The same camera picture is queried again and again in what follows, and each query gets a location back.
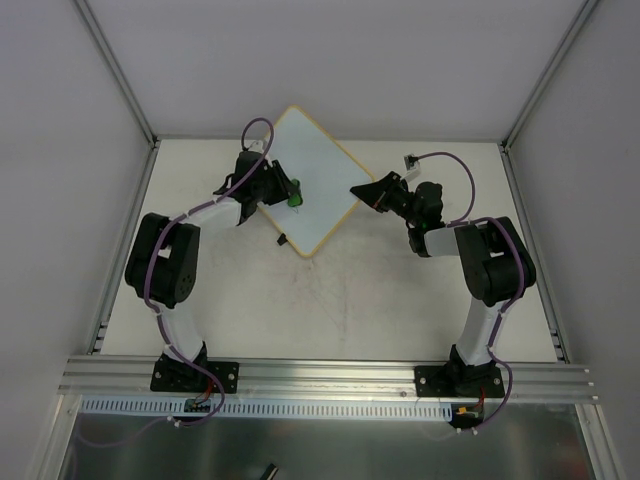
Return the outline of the green whiteboard eraser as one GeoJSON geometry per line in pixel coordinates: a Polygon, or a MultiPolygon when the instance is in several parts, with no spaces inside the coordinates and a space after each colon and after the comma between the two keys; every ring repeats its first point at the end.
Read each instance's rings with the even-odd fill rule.
{"type": "Polygon", "coordinates": [[[297,179],[292,179],[289,184],[288,189],[288,199],[287,205],[290,208],[298,208],[303,204],[303,198],[301,194],[300,181],[297,179]]]}

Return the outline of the white whiteboard with yellow frame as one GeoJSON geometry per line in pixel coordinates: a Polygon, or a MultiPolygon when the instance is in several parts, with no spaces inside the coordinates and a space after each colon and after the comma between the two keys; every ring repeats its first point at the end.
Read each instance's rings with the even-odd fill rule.
{"type": "Polygon", "coordinates": [[[274,124],[269,158],[300,182],[302,204],[262,205],[261,212],[302,257],[313,256],[358,205],[350,189],[374,175],[297,105],[274,124]]]}

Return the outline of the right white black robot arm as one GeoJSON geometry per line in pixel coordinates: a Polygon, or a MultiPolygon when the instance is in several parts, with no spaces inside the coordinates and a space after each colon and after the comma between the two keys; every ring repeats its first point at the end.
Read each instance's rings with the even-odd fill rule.
{"type": "Polygon", "coordinates": [[[422,398],[505,398],[512,374],[497,359],[495,343],[508,310],[536,282],[536,268],[507,217],[447,226],[442,220],[442,186],[422,182],[411,191],[399,174],[353,186],[350,192],[379,213],[405,221],[409,244],[422,258],[456,257],[471,302],[463,332],[439,367],[414,368],[416,394],[422,398]]]}

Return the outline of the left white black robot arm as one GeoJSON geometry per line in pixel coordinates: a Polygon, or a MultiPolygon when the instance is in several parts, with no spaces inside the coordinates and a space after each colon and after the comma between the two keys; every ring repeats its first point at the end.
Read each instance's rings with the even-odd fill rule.
{"type": "Polygon", "coordinates": [[[202,204],[174,218],[143,216],[125,267],[125,282],[155,314],[165,343],[163,354],[176,361],[174,378],[188,390],[208,381],[199,358],[205,341],[184,303],[194,290],[202,233],[242,225],[259,205],[302,204],[301,182],[263,152],[242,149],[234,171],[202,204]]]}

